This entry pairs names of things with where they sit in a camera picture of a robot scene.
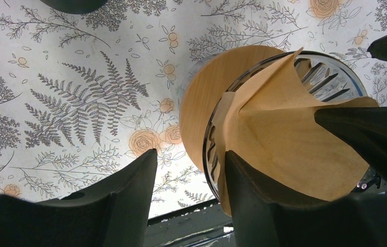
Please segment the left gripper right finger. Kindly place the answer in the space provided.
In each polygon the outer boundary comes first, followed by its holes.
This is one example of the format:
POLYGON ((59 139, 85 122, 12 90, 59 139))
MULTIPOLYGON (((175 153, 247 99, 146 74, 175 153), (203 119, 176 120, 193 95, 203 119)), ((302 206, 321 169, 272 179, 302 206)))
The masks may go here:
POLYGON ((292 207, 271 201, 249 180, 272 180, 233 151, 225 154, 237 246, 387 246, 387 195, 352 194, 333 202, 292 207))

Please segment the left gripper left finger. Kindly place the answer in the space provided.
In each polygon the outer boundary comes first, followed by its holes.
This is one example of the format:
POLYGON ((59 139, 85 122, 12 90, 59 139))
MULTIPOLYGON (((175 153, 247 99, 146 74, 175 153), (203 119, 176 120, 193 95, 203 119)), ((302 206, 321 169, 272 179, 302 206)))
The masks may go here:
POLYGON ((62 199, 0 195, 0 246, 143 246, 156 169, 151 149, 62 199))

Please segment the grey ribbed glass dripper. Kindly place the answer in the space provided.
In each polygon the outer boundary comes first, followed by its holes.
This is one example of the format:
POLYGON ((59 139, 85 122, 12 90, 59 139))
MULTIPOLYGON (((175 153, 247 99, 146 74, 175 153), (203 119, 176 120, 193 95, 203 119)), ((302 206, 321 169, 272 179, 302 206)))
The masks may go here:
MULTIPOLYGON (((307 91, 322 102, 336 102, 367 96, 358 76, 340 60, 315 51, 302 51, 296 56, 294 67, 307 91)), ((219 161, 215 154, 214 125, 212 120, 221 99, 211 111, 202 145, 202 166, 207 183, 218 199, 217 174, 219 161)))

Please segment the grey glass pitcher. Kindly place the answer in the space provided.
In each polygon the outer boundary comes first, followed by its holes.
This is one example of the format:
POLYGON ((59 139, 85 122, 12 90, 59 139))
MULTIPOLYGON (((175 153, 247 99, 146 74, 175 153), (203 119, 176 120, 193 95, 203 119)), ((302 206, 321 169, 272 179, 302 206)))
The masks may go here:
POLYGON ((193 80, 194 76, 212 59, 214 59, 218 54, 209 55, 205 58, 200 59, 197 61, 187 72, 186 76, 182 80, 182 83, 176 90, 177 95, 177 103, 179 108, 181 107, 184 94, 190 85, 191 81, 193 80))

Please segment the red-rimmed glass carafe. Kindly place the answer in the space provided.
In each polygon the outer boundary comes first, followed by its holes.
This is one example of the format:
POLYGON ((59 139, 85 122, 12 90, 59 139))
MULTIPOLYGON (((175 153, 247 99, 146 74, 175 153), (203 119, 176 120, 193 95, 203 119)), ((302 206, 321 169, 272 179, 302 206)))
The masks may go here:
POLYGON ((98 10, 108 0, 41 0, 54 10, 69 14, 87 14, 98 10))

